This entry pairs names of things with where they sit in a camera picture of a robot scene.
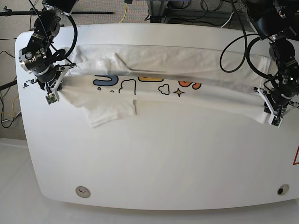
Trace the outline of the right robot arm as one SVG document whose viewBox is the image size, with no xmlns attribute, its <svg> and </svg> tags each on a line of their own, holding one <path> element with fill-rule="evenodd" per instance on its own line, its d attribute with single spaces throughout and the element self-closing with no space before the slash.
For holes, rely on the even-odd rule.
<svg viewBox="0 0 299 224">
<path fill-rule="evenodd" d="M 35 75 L 43 90 L 51 94 L 51 87 L 62 72 L 62 66 L 54 63 L 68 60 L 77 43 L 78 29 L 71 16 L 77 1 L 43 0 L 42 4 L 43 10 L 41 14 L 37 14 L 33 34 L 27 46 L 19 52 L 19 63 L 25 71 Z M 72 45 L 68 51 L 58 50 L 53 46 L 53 40 L 60 30 L 61 14 L 68 18 L 74 30 Z"/>
</svg>

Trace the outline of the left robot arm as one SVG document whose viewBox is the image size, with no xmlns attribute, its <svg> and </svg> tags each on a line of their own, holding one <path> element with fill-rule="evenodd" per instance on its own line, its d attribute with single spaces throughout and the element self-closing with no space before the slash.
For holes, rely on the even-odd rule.
<svg viewBox="0 0 299 224">
<path fill-rule="evenodd" d="M 241 22 L 244 39 L 244 55 L 241 62 L 259 76 L 271 82 L 273 89 L 266 95 L 265 111 L 282 117 L 292 98 L 299 93 L 299 63 L 290 40 L 299 38 L 299 2 L 297 0 L 240 0 L 239 5 L 248 22 L 256 32 L 256 38 L 248 41 Z M 265 74 L 250 60 L 250 51 L 255 43 L 269 40 L 269 54 L 275 62 L 275 75 Z"/>
</svg>

